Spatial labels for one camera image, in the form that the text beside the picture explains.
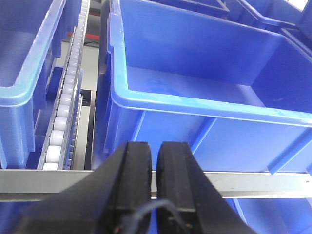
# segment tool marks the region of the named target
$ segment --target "metal frame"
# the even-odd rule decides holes
[[[92,171],[0,170],[0,201],[36,201],[58,193]],[[309,174],[204,172],[224,198],[312,197]],[[152,172],[152,198],[156,197]]]

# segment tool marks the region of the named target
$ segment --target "blue storage crate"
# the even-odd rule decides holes
[[[301,18],[298,22],[298,28],[303,34],[312,40],[312,1],[309,0],[305,8],[303,9]]]
[[[228,199],[259,234],[311,234],[312,207],[305,198]]]
[[[61,40],[77,23],[77,0],[0,1],[0,162],[24,168],[35,150],[34,121]]]
[[[205,171],[310,170],[312,58],[293,42],[150,1],[111,4],[94,168],[137,140],[154,168],[163,141],[186,141]]]
[[[203,13],[219,18],[227,18],[229,9],[221,0],[152,0],[169,6]]]
[[[299,46],[304,52],[312,57],[312,40],[301,30],[295,28],[282,28],[281,34],[292,40],[297,46]]]
[[[252,27],[279,32],[295,27],[301,11],[285,0],[224,0],[228,19]]]

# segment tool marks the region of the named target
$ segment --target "white roller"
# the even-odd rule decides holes
[[[63,93],[60,95],[60,101],[59,101],[60,104],[69,106],[71,101],[72,101],[72,96],[70,94]]]
[[[53,130],[65,131],[67,118],[65,117],[55,117]]]
[[[63,93],[64,94],[72,94],[74,90],[74,86],[72,84],[64,84],[63,85]]]
[[[76,70],[77,68],[76,67],[72,67],[72,66],[68,66],[67,67],[67,72],[66,72],[66,75],[76,75]]]
[[[49,145],[48,149],[47,149],[45,161],[46,162],[59,163],[61,149],[62,149],[61,146]]]
[[[50,145],[62,146],[64,139],[64,131],[52,130],[50,136]]]
[[[80,46],[73,45],[73,46],[72,46],[72,51],[78,52],[78,53],[79,53],[79,51],[80,51]]]
[[[78,59],[79,58],[79,53],[71,53],[70,54],[70,58]]]
[[[67,118],[69,114],[69,106],[67,105],[58,105],[57,116]]]
[[[66,75],[65,76],[65,84],[71,84],[71,85],[74,85],[75,83],[75,76],[72,76],[72,75]]]
[[[78,65],[78,58],[72,58],[70,57],[69,61],[68,61],[68,64],[70,66],[77,66]]]
[[[57,170],[59,164],[58,163],[53,163],[53,162],[45,162],[43,164],[43,170]]]

